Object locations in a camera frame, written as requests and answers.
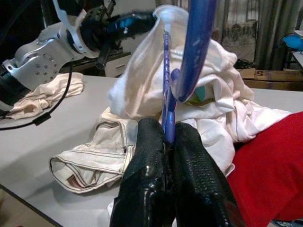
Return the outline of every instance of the cardboard box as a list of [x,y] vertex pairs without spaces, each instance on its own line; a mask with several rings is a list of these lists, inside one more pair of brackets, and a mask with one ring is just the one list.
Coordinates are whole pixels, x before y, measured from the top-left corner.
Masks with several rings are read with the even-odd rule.
[[303,91],[303,74],[298,70],[270,71],[244,69],[239,70],[248,87]]

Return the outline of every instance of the cabinet drawer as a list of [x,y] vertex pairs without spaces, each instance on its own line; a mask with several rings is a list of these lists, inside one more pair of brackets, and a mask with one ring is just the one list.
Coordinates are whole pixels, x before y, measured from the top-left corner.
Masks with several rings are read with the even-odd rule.
[[131,55],[124,56],[106,63],[105,76],[117,77],[124,73]]

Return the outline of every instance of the red cloth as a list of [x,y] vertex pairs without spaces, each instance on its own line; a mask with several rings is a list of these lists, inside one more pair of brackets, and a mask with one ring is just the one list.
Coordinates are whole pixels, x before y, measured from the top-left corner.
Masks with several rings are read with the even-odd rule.
[[248,227],[303,217],[303,112],[259,133],[233,163],[228,181]]

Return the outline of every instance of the floor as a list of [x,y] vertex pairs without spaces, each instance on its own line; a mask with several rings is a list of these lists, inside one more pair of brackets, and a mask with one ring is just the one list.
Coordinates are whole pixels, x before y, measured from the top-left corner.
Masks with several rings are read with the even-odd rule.
[[43,217],[5,192],[2,206],[0,204],[0,227],[54,227]]

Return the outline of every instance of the wall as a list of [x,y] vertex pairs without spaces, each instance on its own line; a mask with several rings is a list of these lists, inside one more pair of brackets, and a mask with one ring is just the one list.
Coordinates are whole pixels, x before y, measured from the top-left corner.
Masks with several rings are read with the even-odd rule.
[[[113,16],[124,14],[131,11],[153,11],[156,8],[155,0],[116,0]],[[124,51],[134,52],[141,41],[146,37],[146,34],[139,35],[135,39],[129,38],[122,41]]]

